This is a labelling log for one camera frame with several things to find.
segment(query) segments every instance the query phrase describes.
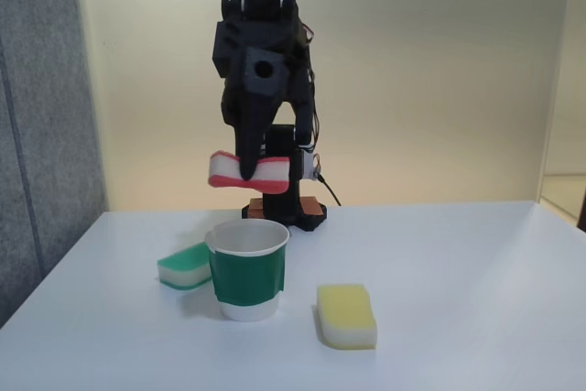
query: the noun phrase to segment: gray partition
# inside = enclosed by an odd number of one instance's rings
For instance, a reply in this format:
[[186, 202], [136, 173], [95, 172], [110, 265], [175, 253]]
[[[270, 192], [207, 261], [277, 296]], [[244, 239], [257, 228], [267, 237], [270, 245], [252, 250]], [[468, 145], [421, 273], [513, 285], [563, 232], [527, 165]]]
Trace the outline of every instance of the gray partition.
[[77, 0], [0, 0], [0, 326], [105, 210]]

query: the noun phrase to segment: yellow sponge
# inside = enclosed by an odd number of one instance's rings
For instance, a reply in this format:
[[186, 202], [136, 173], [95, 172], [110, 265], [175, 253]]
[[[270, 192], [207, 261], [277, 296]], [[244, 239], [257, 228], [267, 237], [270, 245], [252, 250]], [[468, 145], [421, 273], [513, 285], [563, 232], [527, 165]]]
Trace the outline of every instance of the yellow sponge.
[[323, 337], [332, 348], [363, 350], [376, 346], [376, 321], [364, 286], [319, 286], [318, 313]]

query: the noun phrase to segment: green sponge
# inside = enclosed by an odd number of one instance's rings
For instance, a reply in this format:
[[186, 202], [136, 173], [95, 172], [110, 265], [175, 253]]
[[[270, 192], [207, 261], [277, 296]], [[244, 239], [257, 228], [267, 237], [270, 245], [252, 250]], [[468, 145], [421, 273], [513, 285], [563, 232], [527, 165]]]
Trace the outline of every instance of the green sponge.
[[196, 288], [212, 277], [210, 250], [205, 243], [195, 244], [158, 260], [157, 267], [159, 281], [179, 290]]

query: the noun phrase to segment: green tape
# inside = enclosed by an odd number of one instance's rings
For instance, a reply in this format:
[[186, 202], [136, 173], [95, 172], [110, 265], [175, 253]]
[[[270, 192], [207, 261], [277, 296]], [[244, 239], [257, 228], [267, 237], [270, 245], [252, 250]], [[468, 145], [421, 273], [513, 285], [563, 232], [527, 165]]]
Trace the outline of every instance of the green tape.
[[285, 246], [261, 256], [210, 252], [210, 269], [220, 302], [234, 306], [261, 304], [285, 286]]

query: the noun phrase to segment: red sponge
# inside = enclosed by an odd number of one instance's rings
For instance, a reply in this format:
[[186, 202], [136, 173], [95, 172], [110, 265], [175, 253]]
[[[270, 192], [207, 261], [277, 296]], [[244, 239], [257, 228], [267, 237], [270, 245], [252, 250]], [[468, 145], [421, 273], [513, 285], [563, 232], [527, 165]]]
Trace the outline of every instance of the red sponge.
[[214, 188], [240, 187], [265, 194], [281, 194], [289, 188], [289, 158], [260, 159], [253, 177], [244, 180], [240, 175], [240, 158], [225, 151], [217, 151], [210, 158], [208, 183]]

